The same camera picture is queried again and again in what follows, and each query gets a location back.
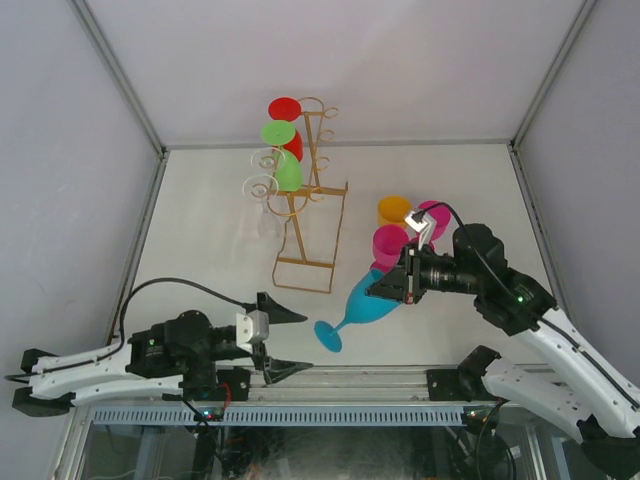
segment metal frame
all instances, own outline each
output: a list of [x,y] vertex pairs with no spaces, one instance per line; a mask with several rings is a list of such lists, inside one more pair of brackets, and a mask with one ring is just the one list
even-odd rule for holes
[[538,90],[536,91],[531,104],[529,105],[529,108],[527,108],[527,113],[525,113],[522,121],[520,122],[520,125],[518,126],[518,130],[516,131],[512,142],[516,150],[522,145],[522,141],[524,140],[529,127],[535,120],[544,99],[547,97],[547,94],[555,83],[556,78],[558,78],[558,75],[567,62],[567,59],[569,58],[571,52],[573,52],[576,41],[580,37],[580,34],[582,33],[585,25],[591,18],[594,9],[599,3],[600,0],[584,0],[582,2],[578,13],[573,19],[571,26],[569,27],[569,31],[563,38],[558,52],[554,56],[551,65],[549,65],[549,68],[545,73],[544,78],[540,83],[540,86],[538,87]]
[[569,465],[567,464],[567,459],[564,457],[563,452],[563,443],[568,439],[560,436],[551,437],[551,448],[553,449],[553,453],[556,460],[556,468],[558,469],[558,476],[560,480],[571,480],[571,475],[569,473]]
[[527,436],[527,445],[529,446],[531,459],[533,460],[535,478],[537,480],[547,480],[546,469],[544,461],[542,460],[542,452],[540,451],[540,443],[538,442],[538,436],[536,435],[536,427],[534,425],[527,425],[525,427],[525,433]]
[[[144,212],[141,216],[141,220],[138,228],[138,235],[132,246],[127,265],[125,268],[124,276],[121,282],[120,295],[114,307],[112,322],[110,322],[109,330],[107,333],[107,340],[110,340],[113,335],[113,327],[116,322],[116,314],[119,311],[120,305],[124,300],[128,292],[131,291],[135,275],[139,265],[140,257],[142,254],[142,248],[149,229],[150,220],[157,200],[158,192],[162,182],[162,177],[166,168],[167,151],[168,148],[164,146],[159,138],[155,127],[149,119],[146,110],[135,90],[133,89],[131,82],[125,74],[117,56],[115,55],[113,48],[109,44],[104,32],[100,28],[99,22],[93,14],[91,8],[88,5],[88,0],[67,0],[67,3],[74,11],[78,18],[78,21],[82,25],[83,29],[87,33],[87,36],[91,44],[96,49],[96,52],[100,59],[103,61],[109,75],[116,84],[116,87],[123,95],[126,103],[129,105],[133,115],[139,122],[141,128],[145,132],[151,146],[158,155],[159,163],[158,168],[154,174],[151,182],[149,193],[145,201]],[[545,233],[544,224],[540,219],[538,209],[536,207],[537,202],[532,193],[530,183],[527,179],[526,170],[522,164],[522,160],[519,157],[519,147],[522,144],[526,133],[534,121],[541,104],[547,96],[550,88],[555,82],[559,72],[565,64],[569,54],[575,47],[576,41],[582,32],[586,22],[590,18],[595,7],[599,3],[599,0],[585,0],[576,15],[567,35],[565,36],[560,49],[553,59],[548,71],[545,74],[544,80],[540,84],[536,95],[533,98],[527,112],[520,123],[516,135],[512,140],[510,146],[507,139],[490,139],[490,140],[443,140],[443,141],[372,141],[372,142],[335,142],[335,146],[401,146],[401,145],[456,145],[456,144],[507,144],[509,146],[511,159],[513,162],[514,170],[518,180],[518,184],[522,191],[523,199],[527,207],[527,212],[531,224],[534,228],[534,234],[540,248],[543,262],[549,277],[552,289],[560,303],[565,310],[570,314],[570,306],[567,305],[567,300],[563,294],[563,288],[561,285],[560,277],[557,273],[556,264],[553,260],[553,254],[549,246],[547,235]],[[246,148],[252,146],[252,144],[231,144],[231,145],[175,145],[170,149],[206,149],[206,148]],[[279,385],[279,388],[262,388],[260,385],[261,377],[254,376],[252,378],[252,385],[255,388],[251,392],[249,407],[255,411],[260,409],[262,412],[274,412],[274,409],[283,408],[284,405],[296,405],[298,407],[288,407],[292,413],[313,413],[309,409],[311,399],[318,399],[314,401],[314,405],[324,403],[325,406],[315,408],[322,408],[327,413],[332,409],[340,408],[335,405],[340,402],[347,402],[348,404],[366,404],[366,406],[355,406],[355,411],[366,413],[371,409],[372,404],[377,404],[378,408],[383,408],[389,412],[406,412],[409,413],[416,408],[429,408],[428,390],[426,388],[426,378],[424,372],[427,368],[425,366],[415,367],[335,367],[335,368],[319,368],[308,372],[302,372],[297,376],[292,377],[290,381],[285,382],[284,385]],[[547,367],[536,365],[528,371],[533,371],[537,375],[545,376],[552,379],[557,377]],[[84,458],[84,445],[87,440],[90,426],[95,418],[96,408],[106,407],[80,407],[76,408],[67,424],[65,431],[63,432],[63,439],[60,442],[59,451],[55,457],[55,463],[48,475],[48,478],[54,480],[67,480],[77,477],[78,471],[82,466]],[[158,409],[159,406],[149,404],[145,402],[143,406],[135,407],[137,409]],[[444,408],[459,408],[452,405],[444,406]],[[528,431],[527,437],[531,440],[531,434],[533,430]],[[532,456],[536,459],[534,462],[535,470],[539,470],[540,467],[544,467],[540,459],[540,449],[537,444],[537,439],[531,448]]]
[[[200,411],[211,408],[198,407]],[[413,406],[230,406],[216,426],[257,427],[435,427],[462,426],[464,407]],[[96,425],[195,426],[184,405],[96,406],[90,414]]]
[[151,123],[151,120],[140,102],[138,95],[131,86],[131,82],[120,65],[120,62],[118,61],[113,48],[109,44],[107,37],[100,28],[98,20],[93,14],[91,7],[89,7],[87,0],[67,0],[67,3],[71,7],[71,10],[73,10],[73,13],[76,14],[76,17],[87,34],[89,41],[94,46],[100,60],[104,63],[104,66],[115,83],[115,86],[120,90],[125,103],[130,107],[133,116],[140,124],[140,127],[147,136],[149,143],[158,154],[158,158],[161,159],[166,149],[162,145],[155,127]]
[[571,318],[574,324],[579,326],[579,323],[575,322],[575,316],[572,314],[573,312],[571,309],[571,305],[567,300],[566,295],[564,294],[565,288],[563,287],[563,281],[560,277],[560,274],[558,273],[558,264],[555,260],[557,257],[556,255],[554,255],[552,247],[549,243],[549,237],[546,233],[544,221],[540,215],[540,210],[538,208],[539,203],[535,198],[533,189],[531,188],[531,182],[529,181],[525,166],[523,165],[520,156],[518,155],[518,153],[516,153],[514,148],[511,145],[509,145],[507,148],[509,149],[509,156],[511,157],[513,170],[516,174],[520,192],[522,193],[522,199],[524,200],[524,205],[527,209],[527,214],[529,215],[529,221],[531,222],[531,227],[533,228],[533,234],[536,238],[538,249],[540,250],[540,255],[542,256],[542,263],[547,273],[547,278],[549,279],[551,291],[558,300],[560,306],[564,309],[565,312],[567,312],[569,318]]
[[136,471],[132,480],[154,478],[160,472],[166,438],[158,429],[145,429],[140,440]]

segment robotic arm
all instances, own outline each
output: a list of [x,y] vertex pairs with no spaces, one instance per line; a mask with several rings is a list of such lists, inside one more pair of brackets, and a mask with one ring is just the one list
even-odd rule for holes
[[250,358],[267,384],[277,383],[312,364],[276,360],[264,340],[274,324],[307,319],[275,302],[267,293],[244,304],[236,325],[214,328],[201,312],[133,334],[121,345],[66,357],[37,349],[24,352],[21,368],[28,386],[15,391],[13,407],[33,417],[61,415],[72,406],[112,398],[162,397],[165,400],[246,400],[251,372],[217,368],[220,360]]
[[480,346],[457,369],[467,400],[488,392],[516,401],[570,435],[608,475],[627,479],[640,471],[640,389],[577,332],[538,282],[508,266],[504,244],[486,225],[459,222],[449,256],[428,246],[433,219],[426,212],[411,212],[406,220],[420,241],[406,245],[398,264],[367,293],[406,304],[429,290],[475,295],[485,320],[536,351],[567,386]]

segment cup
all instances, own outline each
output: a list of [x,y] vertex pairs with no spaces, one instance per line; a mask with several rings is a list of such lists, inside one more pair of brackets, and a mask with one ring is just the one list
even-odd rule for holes
[[302,186],[302,169],[300,162],[289,150],[284,150],[284,166],[275,173],[280,190],[283,192],[295,192]]
[[269,104],[269,116],[274,120],[293,122],[302,114],[302,106],[295,98],[280,97]]
[[286,145],[283,145],[282,148],[293,153],[299,162],[302,161],[302,157],[304,156],[304,144],[302,143],[302,136],[300,132],[296,130],[296,135]]
[[411,210],[411,202],[397,195],[384,197],[378,202],[378,226],[398,225],[406,227],[404,217]]
[[[422,202],[420,205],[418,205],[418,210],[429,208],[431,205],[435,205],[436,203],[438,203],[437,200],[428,200],[426,202]],[[436,221],[436,228],[433,231],[433,235],[431,236],[431,241],[433,242],[440,238],[444,231],[447,229],[447,226],[451,221],[451,212],[447,207],[440,206],[434,208],[433,210],[429,210],[427,213]]]
[[286,120],[272,120],[260,131],[260,138],[267,145],[281,147],[286,145],[296,136],[296,127]]
[[409,235],[404,228],[394,224],[384,225],[373,234],[373,258],[385,267],[393,267],[407,243]]

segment gold metal rack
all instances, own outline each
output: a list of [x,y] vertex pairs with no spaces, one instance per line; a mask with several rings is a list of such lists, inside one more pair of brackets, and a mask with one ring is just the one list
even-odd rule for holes
[[[332,187],[323,187],[320,184],[320,172],[326,170],[329,163],[329,158],[327,156],[318,156],[318,146],[321,143],[330,142],[333,137],[333,130],[324,129],[323,130],[323,121],[325,119],[334,118],[338,114],[338,109],[335,107],[326,108],[324,103],[315,97],[303,97],[298,99],[298,101],[304,106],[305,103],[315,102],[320,106],[320,110],[304,110],[302,115],[304,117],[305,129],[307,133],[307,145],[309,147],[309,152],[311,154],[311,169],[309,172],[309,178],[307,183],[302,185],[302,187],[295,192],[280,192],[269,190],[269,196],[267,197],[267,206],[271,213],[279,216],[287,218],[284,224],[284,238],[282,240],[282,247],[276,256],[275,263],[273,265],[273,270],[271,272],[271,279],[273,280],[273,285],[280,288],[290,288],[293,290],[301,290],[305,292],[316,292],[316,293],[331,293],[331,288],[333,285],[333,275],[336,268],[336,257],[338,255],[338,244],[340,241],[340,229],[342,228],[342,218],[344,216],[344,201],[347,195],[347,191],[349,190],[349,182],[345,182],[344,188],[332,188]],[[318,118],[318,127],[315,131],[312,127],[312,119]],[[340,220],[338,222],[338,230],[336,232],[336,241],[333,251],[333,259],[330,262],[319,262],[310,260],[307,256],[307,252],[304,248],[304,240],[303,234],[300,229],[300,222],[298,220],[298,215],[307,207],[309,201],[311,202],[320,202],[322,198],[313,198],[313,195],[332,195],[332,196],[340,196],[342,197],[342,204],[340,209]],[[285,197],[287,200],[288,211],[278,212],[271,205],[270,200],[274,197]],[[296,206],[296,200],[302,199],[302,205],[299,207]],[[288,239],[288,226],[289,223],[293,224],[293,229],[295,232],[296,242],[298,244],[298,248],[300,250],[300,258],[290,258],[283,256],[283,252],[287,245]],[[317,268],[326,268],[331,270],[331,274],[329,277],[329,285],[326,289],[315,289],[315,288],[303,288],[295,285],[286,285],[281,284],[276,281],[276,270],[278,269],[278,265],[280,263],[287,263],[293,265],[305,265],[309,267],[317,267]]]

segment white table surface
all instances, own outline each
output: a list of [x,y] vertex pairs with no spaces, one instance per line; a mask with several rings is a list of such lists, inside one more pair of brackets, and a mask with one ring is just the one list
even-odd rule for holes
[[[286,307],[305,314],[302,324],[274,326],[268,352],[316,365],[449,365],[477,345],[500,351],[516,363],[542,363],[525,346],[484,321],[473,297],[429,292],[417,306],[401,306],[380,321],[341,331],[343,350],[327,351],[316,339],[318,319],[337,324],[356,282],[373,261],[371,237],[378,200],[399,194],[414,205],[450,203],[467,223],[487,224],[505,243],[511,266],[548,287],[542,259],[504,145],[327,147],[331,158],[322,184],[349,181],[331,295],[276,288],[271,283],[274,243],[258,236],[259,204],[242,196],[253,150],[173,151],[139,265],[136,284],[159,276],[203,283],[242,301],[266,290]],[[308,157],[303,160],[308,168]],[[310,259],[328,260],[339,216],[339,200],[326,197],[301,214]],[[451,251],[450,226],[436,251]],[[308,267],[285,271],[301,284],[321,281]],[[149,328],[198,309],[214,326],[235,322],[239,309],[182,285],[154,285],[132,301],[126,332]]]

